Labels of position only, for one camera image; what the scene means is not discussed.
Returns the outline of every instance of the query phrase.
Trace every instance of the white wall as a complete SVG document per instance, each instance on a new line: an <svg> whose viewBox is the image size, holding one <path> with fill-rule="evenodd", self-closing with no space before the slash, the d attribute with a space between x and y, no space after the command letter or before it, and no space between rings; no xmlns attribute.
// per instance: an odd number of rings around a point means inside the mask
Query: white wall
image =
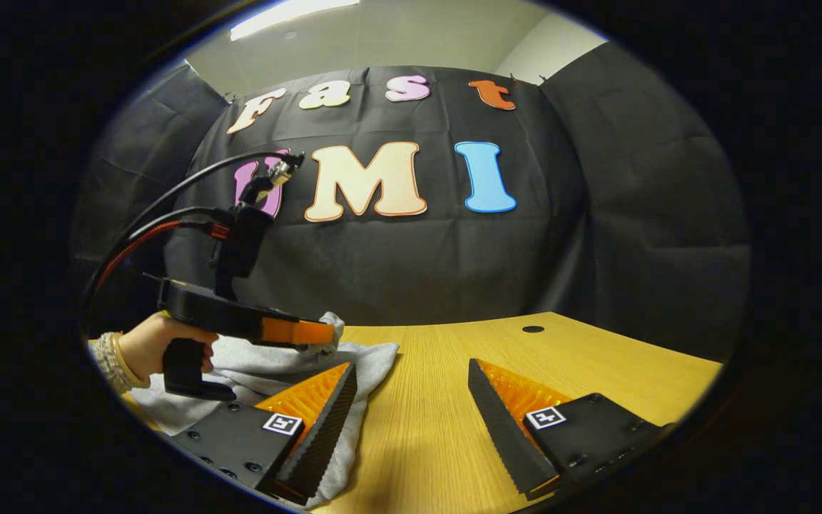
<svg viewBox="0 0 822 514"><path fill-rule="evenodd" d="M560 14L547 14L497 67L496 75L541 84L585 52L606 42L603 36Z"/></svg>

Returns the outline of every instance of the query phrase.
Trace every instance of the black backdrop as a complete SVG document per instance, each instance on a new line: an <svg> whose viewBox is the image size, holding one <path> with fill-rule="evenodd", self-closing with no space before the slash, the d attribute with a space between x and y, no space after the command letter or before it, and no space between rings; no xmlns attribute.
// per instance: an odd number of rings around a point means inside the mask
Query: black backdrop
<svg viewBox="0 0 822 514"><path fill-rule="evenodd" d="M750 258L733 171L699 115L615 43L539 87L464 69L382 67L295 79L226 105L185 63L164 73L172 79L156 79L107 129L85 175L75 230L79 279L95 248L104 251L186 169L290 148L308 157L284 188L257 267L235 282L245 302L307 318L332 310L355 325L554 311L699 357L724 361L731 353ZM388 101L385 82L409 75L427 77L430 96ZM468 85L479 79L507 88L516 108L480 101ZM298 107L326 81L350 82L351 100ZM226 133L246 101L281 87L286 94L252 126ZM179 107L156 111L160 97ZM192 121L174 124L180 118ZM153 136L143 137L140 126ZM304 218L316 188L313 151L348 146L367 166L395 141L420 146L415 180L427 211L380 216L372 210L378 189L371 207L355 215L339 190L342 217ZM498 144L500 175L517 202L512 211L465 207L469 172L454 145L466 141ZM193 186L176 207L230 205L239 166ZM164 248L165 268L156 246L139 251L104 290L95 329L131 328L153 308L153 284L139 270L211 286L213 248L209 238L179 231Z"/></svg>

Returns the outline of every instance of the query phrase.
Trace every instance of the red braided cable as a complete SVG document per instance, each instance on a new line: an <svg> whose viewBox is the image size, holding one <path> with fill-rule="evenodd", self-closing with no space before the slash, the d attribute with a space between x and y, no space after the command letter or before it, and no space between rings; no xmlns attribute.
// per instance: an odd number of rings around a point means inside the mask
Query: red braided cable
<svg viewBox="0 0 822 514"><path fill-rule="evenodd" d="M110 273L113 272L113 270L118 266L118 264L128 256L128 254L133 253L135 248L138 248L139 246L147 243L147 241L149 241L157 234L169 231L171 228L199 226L202 226L202 224L193 221L169 221L167 223L157 225L156 227L152 228L146 233L141 234L139 238L137 238L135 241L133 241L133 243L125 247L123 251L121 251L120 254L117 255L117 257L110 261L110 264L107 266L107 269L103 272L103 276L101 276L101 280L98 281L97 288L94 290L94 292L97 292L101 289L101 286L103 286L103 283L105 282L105 280L107 280L107 277L110 276ZM210 235L213 238L225 240L226 238L228 238L229 230L229 227L225 227L224 225L221 225L219 223L212 223Z"/></svg>
<svg viewBox="0 0 822 514"><path fill-rule="evenodd" d="M170 221L167 223L163 223L161 225L157 225L156 227L152 228L146 233L141 234L140 238L137 238L137 240L133 241L132 244L125 247L123 251L121 251L120 254L117 255L116 258L110 261L110 264L107 266L107 269L103 272L103 276L101 276L100 282L97 283L97 290L101 289L101 286L103 286L103 283L105 282L105 280L107 280L107 277L110 276L110 273L113 272L113 270L118 266L118 264L123 259L125 259L126 256L128 256L128 254L133 253L135 248L138 248L139 246L141 246L141 244L147 243L147 241L150 240L150 238L153 238L157 234L160 234L164 231L169 231L171 228L179 227L181 224L183 224L182 221Z"/></svg>

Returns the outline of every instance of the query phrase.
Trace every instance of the wood grain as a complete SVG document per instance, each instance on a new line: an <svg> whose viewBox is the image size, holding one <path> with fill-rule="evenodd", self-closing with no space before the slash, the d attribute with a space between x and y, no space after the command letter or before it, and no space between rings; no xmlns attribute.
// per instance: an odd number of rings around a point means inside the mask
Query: wood grain
<svg viewBox="0 0 822 514"><path fill-rule="evenodd" d="M544 326L529 334L522 326ZM525 500L467 390L481 358L567 396L602 393L665 424L694 406L721 365L556 313L434 326L348 326L343 341L400 345L370 396L348 485L313 514L500 513Z"/></svg>

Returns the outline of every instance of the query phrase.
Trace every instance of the letter a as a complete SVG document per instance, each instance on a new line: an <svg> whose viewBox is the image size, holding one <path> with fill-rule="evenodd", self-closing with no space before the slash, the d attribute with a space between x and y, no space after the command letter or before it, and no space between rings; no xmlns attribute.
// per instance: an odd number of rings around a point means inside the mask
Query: letter a
<svg viewBox="0 0 822 514"><path fill-rule="evenodd" d="M329 81L310 88L310 94L300 100L301 109L315 109L317 107L334 107L350 100L348 90L351 82Z"/></svg>

